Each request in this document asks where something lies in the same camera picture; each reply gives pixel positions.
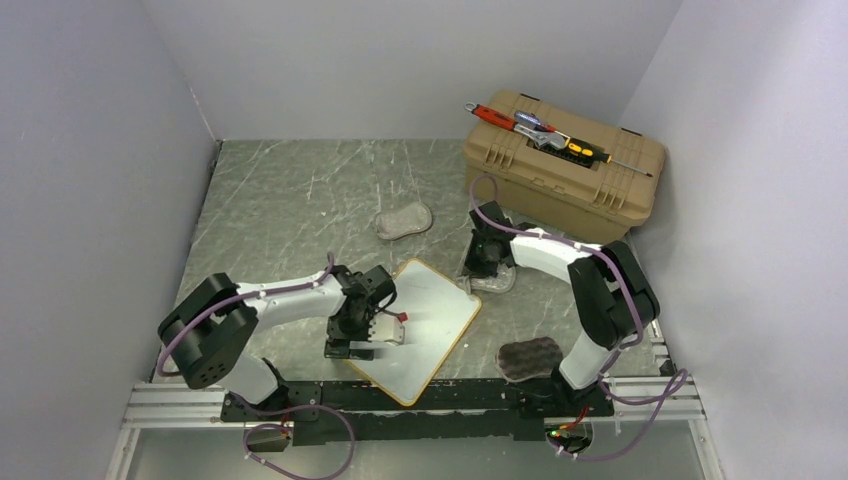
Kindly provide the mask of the yellow framed whiteboard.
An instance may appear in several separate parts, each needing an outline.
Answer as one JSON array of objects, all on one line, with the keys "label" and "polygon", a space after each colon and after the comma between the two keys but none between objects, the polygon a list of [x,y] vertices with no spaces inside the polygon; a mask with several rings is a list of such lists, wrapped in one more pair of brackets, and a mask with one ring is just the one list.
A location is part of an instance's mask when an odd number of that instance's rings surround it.
[{"label": "yellow framed whiteboard", "polygon": [[400,405],[412,406],[479,313],[482,301],[417,258],[397,271],[394,284],[397,298],[386,313],[407,314],[404,344],[359,342],[354,346],[372,347],[375,358],[347,363]]}]

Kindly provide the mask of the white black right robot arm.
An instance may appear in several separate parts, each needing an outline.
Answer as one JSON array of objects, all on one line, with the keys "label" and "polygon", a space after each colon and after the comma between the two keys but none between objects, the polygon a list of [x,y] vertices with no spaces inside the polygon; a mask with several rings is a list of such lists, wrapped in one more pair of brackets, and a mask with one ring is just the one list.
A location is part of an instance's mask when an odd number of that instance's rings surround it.
[{"label": "white black right robot arm", "polygon": [[472,241],[464,269],[472,277],[497,274],[500,266],[536,270],[568,283],[581,333],[552,371],[551,401],[574,415],[591,388],[622,349],[641,342],[660,302],[630,247],[622,241],[587,244],[539,227],[516,226],[495,201],[473,206]]}]

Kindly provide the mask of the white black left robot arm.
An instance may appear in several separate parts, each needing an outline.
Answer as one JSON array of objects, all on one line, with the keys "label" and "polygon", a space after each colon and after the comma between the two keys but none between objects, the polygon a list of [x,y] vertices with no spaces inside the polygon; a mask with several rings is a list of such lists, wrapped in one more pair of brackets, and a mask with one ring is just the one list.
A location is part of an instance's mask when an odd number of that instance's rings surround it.
[{"label": "white black left robot arm", "polygon": [[[388,271],[354,272],[329,262],[310,275],[271,283],[235,282],[225,273],[203,280],[158,326],[162,377],[181,377],[191,389],[221,386],[245,400],[264,420],[287,406],[288,386],[267,359],[246,353],[254,334],[287,323],[322,318],[323,355],[371,361],[375,344],[401,345],[408,316],[391,307],[398,298]],[[172,372],[165,363],[172,360]]]}]

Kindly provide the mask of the tan plastic toolbox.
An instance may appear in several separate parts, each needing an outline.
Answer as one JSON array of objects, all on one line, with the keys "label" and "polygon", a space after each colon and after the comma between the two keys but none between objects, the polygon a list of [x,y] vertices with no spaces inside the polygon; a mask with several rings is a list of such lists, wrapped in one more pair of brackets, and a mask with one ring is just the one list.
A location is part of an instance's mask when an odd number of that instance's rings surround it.
[{"label": "tan plastic toolbox", "polygon": [[465,187],[481,200],[589,243],[621,240],[650,217],[667,158],[660,142],[559,109],[535,97],[500,90],[482,104],[514,118],[534,114],[568,138],[594,144],[615,160],[648,171],[649,178],[615,164],[591,166],[562,150],[538,148],[528,138],[480,121],[467,136]]}]

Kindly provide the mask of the grey silver scrubbing sponge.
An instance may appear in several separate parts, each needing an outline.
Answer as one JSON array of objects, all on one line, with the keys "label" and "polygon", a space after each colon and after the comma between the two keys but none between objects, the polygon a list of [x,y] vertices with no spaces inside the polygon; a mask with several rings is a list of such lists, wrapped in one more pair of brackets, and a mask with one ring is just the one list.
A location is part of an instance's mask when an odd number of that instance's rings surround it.
[{"label": "grey silver scrubbing sponge", "polygon": [[424,203],[412,202],[404,207],[381,211],[375,216],[373,225],[380,239],[395,241],[429,230],[433,225],[433,214]]}]

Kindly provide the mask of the dark wavy foam sponge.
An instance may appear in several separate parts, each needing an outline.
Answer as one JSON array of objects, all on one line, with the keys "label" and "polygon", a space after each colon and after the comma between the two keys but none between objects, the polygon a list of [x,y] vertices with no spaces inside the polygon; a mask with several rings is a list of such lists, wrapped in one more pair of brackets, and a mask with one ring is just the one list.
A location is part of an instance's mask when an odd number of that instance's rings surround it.
[{"label": "dark wavy foam sponge", "polygon": [[510,383],[546,377],[565,355],[559,344],[544,336],[502,345],[495,354],[495,364]]}]

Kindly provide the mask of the yellow black screwdriver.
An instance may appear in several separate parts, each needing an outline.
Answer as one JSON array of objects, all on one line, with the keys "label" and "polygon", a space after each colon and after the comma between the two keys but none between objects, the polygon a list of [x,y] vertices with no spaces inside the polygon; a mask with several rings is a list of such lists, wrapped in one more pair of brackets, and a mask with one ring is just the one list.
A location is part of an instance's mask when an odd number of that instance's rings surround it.
[{"label": "yellow black screwdriver", "polygon": [[653,178],[654,175],[648,171],[639,169],[629,164],[625,164],[622,161],[615,160],[610,154],[605,153],[599,147],[591,144],[589,142],[575,139],[573,137],[568,137],[565,140],[565,148],[562,150],[569,159],[578,160],[583,164],[591,166],[594,163],[606,163],[606,164],[615,164],[618,166],[625,167],[629,170],[632,170],[636,173],[645,175],[649,178]]}]

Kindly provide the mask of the blue red screwdriver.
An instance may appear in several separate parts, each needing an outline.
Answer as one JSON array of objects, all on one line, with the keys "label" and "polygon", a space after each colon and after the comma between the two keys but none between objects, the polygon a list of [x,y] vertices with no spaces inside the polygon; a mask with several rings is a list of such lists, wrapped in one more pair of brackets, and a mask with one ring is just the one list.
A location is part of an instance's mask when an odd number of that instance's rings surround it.
[{"label": "blue red screwdriver", "polygon": [[545,123],[544,121],[540,120],[534,114],[517,110],[517,111],[514,112],[514,118],[518,123],[520,123],[520,124],[522,124],[522,125],[524,125],[528,128],[531,128],[535,131],[558,133],[558,130],[555,127],[553,127],[553,126],[549,125],[548,123]]}]

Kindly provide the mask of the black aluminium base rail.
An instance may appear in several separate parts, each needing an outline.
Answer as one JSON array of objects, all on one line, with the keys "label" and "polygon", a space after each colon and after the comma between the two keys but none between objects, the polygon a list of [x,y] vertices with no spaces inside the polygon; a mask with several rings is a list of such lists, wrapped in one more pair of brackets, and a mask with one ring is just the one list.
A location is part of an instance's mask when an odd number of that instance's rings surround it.
[{"label": "black aluminium base rail", "polygon": [[706,417],[693,381],[662,403],[664,377],[619,377],[611,396],[600,391],[574,404],[555,399],[549,381],[509,384],[496,378],[435,380],[411,406],[403,406],[365,381],[295,381],[286,396],[245,407],[220,387],[191,390],[181,384],[134,387],[123,424],[127,428],[248,428],[284,424],[297,446],[359,441],[510,437],[530,441],[546,429],[576,420],[626,422],[699,421]]}]

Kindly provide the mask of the red handled adjustable wrench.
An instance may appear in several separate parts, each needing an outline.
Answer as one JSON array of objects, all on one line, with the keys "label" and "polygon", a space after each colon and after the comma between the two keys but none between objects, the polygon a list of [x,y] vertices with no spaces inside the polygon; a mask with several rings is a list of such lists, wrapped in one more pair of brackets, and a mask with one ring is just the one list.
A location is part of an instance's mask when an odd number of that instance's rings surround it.
[{"label": "red handled adjustable wrench", "polygon": [[555,132],[535,130],[490,107],[470,102],[464,105],[464,109],[486,123],[528,138],[538,148],[545,146],[552,147],[555,150],[567,148],[568,141],[564,136]]}]

